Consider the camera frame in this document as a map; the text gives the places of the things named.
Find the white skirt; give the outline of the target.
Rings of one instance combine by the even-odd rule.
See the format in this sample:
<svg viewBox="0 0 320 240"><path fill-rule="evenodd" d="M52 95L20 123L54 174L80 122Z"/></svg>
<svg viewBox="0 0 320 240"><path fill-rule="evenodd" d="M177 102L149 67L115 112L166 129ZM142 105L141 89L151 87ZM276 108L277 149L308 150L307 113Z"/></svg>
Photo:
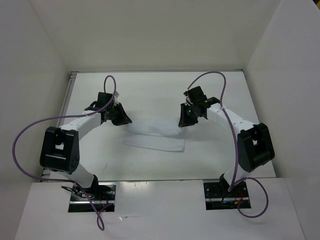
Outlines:
<svg viewBox="0 0 320 240"><path fill-rule="evenodd" d="M127 146L164 152L185 150L185 131L177 119L135 118L125 129Z"/></svg>

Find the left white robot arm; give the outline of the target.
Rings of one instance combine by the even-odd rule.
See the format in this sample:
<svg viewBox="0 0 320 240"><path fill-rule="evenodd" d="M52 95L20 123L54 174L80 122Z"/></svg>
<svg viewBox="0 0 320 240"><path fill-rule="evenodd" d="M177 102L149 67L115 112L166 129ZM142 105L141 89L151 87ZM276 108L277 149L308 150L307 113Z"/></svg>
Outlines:
<svg viewBox="0 0 320 240"><path fill-rule="evenodd" d="M81 185L81 193L94 200L110 189L99 185L98 177L80 164L80 140L106 121L114 126L132 123L116 92L99 92L80 117L60 127L48 127L44 134L39 163L45 169L58 172Z"/></svg>

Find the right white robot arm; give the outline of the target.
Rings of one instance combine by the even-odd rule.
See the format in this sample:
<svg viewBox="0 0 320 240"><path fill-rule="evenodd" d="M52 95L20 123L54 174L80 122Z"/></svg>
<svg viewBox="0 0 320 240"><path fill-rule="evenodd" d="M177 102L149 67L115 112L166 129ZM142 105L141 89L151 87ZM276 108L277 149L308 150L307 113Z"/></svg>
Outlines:
<svg viewBox="0 0 320 240"><path fill-rule="evenodd" d="M235 114L218 98L208 98L200 86L183 94L186 99L180 105L180 128L193 126L198 123L198 118L205 118L229 131L235 141L236 163L219 178L220 193L229 197L251 172L274 159L269 129L264 123L253 123Z"/></svg>

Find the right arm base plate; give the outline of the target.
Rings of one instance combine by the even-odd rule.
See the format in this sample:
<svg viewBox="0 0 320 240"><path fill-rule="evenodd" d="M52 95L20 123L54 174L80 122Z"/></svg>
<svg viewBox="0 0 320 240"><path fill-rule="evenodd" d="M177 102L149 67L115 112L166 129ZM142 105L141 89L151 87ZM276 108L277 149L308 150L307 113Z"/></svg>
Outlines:
<svg viewBox="0 0 320 240"><path fill-rule="evenodd" d="M247 185L241 182L231 192L224 191L220 183L215 181L204 181L205 207L207 211L250 209L251 203Z"/></svg>

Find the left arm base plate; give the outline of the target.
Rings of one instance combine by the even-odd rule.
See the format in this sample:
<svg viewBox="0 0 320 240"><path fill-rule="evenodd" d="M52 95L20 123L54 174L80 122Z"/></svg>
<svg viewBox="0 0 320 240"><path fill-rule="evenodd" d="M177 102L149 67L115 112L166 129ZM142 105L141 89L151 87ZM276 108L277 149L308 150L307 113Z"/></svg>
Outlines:
<svg viewBox="0 0 320 240"><path fill-rule="evenodd" d="M88 192L89 198L99 212L114 212L116 187L115 182L99 182L101 193L93 194ZM73 187L62 186L63 189L70 192L69 213L88 213L93 212L93 208L83 191L76 185Z"/></svg>

